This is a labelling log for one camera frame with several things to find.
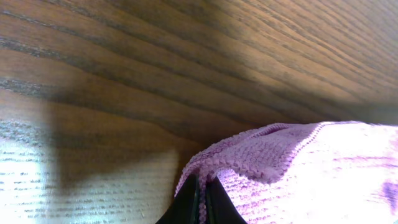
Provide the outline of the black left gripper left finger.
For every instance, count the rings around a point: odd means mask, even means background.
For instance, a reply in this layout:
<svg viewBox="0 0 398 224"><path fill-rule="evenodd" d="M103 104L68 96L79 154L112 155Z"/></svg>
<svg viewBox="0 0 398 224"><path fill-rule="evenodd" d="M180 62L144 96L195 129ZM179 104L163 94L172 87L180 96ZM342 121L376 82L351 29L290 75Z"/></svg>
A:
<svg viewBox="0 0 398 224"><path fill-rule="evenodd" d="M198 224L199 222L198 176L187 177L172 204L155 224Z"/></svg>

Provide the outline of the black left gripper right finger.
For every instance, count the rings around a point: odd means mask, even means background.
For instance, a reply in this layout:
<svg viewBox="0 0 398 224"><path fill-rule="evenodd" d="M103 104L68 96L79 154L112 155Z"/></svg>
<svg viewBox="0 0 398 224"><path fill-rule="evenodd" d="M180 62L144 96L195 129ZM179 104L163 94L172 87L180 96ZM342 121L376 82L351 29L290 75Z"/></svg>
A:
<svg viewBox="0 0 398 224"><path fill-rule="evenodd" d="M238 213L219 178L206 185L206 224L247 224Z"/></svg>

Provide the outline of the purple microfiber cloth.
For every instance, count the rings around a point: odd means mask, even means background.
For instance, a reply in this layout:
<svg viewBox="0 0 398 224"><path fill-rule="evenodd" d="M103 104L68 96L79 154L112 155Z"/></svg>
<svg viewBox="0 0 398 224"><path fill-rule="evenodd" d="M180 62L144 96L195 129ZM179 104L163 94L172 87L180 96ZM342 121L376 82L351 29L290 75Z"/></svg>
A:
<svg viewBox="0 0 398 224"><path fill-rule="evenodd" d="M247 223L397 222L397 127L276 123L193 156L181 182L219 179Z"/></svg>

